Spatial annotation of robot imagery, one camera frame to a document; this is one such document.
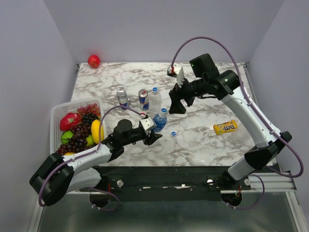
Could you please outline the blue labelled plastic bottle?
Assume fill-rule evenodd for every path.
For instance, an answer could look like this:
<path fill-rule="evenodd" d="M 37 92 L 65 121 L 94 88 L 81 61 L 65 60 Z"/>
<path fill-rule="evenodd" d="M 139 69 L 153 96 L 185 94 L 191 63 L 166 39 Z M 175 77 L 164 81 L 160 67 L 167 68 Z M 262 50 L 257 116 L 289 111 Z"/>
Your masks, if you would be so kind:
<path fill-rule="evenodd" d="M 163 128 L 166 126 L 167 124 L 167 114 L 161 113 L 159 111 L 159 113 L 157 113 L 154 118 L 153 118 L 154 122 L 156 123 L 156 127 L 153 129 L 153 131 L 155 133 L 159 133 L 163 130 Z"/>

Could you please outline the clear unlabelled plastic bottle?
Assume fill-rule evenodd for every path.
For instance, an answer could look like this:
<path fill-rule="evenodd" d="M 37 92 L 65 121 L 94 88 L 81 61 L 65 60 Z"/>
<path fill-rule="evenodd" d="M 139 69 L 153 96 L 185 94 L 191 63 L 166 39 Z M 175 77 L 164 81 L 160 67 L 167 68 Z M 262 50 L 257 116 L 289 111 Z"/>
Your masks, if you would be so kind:
<path fill-rule="evenodd" d="M 149 94 L 149 115 L 154 117 L 157 113 L 159 113 L 161 109 L 161 94 L 158 92 L 150 91 Z"/>

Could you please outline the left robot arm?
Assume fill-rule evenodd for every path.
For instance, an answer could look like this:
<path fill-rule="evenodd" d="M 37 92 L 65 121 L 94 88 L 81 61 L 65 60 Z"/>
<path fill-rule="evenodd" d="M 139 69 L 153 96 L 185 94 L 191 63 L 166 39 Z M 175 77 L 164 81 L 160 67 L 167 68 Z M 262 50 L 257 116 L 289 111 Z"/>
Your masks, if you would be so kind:
<path fill-rule="evenodd" d="M 39 205 L 54 205 L 66 193 L 78 189 L 104 190 L 107 179 L 94 167 L 117 159 L 126 145 L 138 141 L 152 145 L 162 137 L 153 131 L 154 126 L 151 118 L 140 120 L 137 128 L 133 128 L 130 120 L 122 119 L 113 132 L 94 148 L 69 156 L 57 152 L 49 155 L 29 180 L 38 194 Z"/>

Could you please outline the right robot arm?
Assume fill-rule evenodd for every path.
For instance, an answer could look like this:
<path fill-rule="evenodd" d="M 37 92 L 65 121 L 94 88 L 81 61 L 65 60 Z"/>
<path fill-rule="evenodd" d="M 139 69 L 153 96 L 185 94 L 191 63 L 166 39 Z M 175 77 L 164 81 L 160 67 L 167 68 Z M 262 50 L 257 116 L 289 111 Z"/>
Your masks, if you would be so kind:
<path fill-rule="evenodd" d="M 203 54 L 190 61 L 191 68 L 197 78 L 189 82 L 180 65 L 170 65 L 168 76 L 175 77 L 177 83 L 169 92 L 171 98 L 170 114 L 185 114 L 186 109 L 181 103 L 185 100 L 191 106 L 194 99 L 205 94 L 213 95 L 222 101 L 241 121 L 254 141 L 250 149 L 239 161 L 231 165 L 223 174 L 222 184 L 227 189 L 234 189 L 240 179 L 255 170 L 263 169 L 290 142 L 289 132 L 279 129 L 268 129 L 258 117 L 260 110 L 255 112 L 255 102 L 247 102 L 246 91 L 241 90 L 239 77 L 232 70 L 220 73 L 209 54 Z"/>

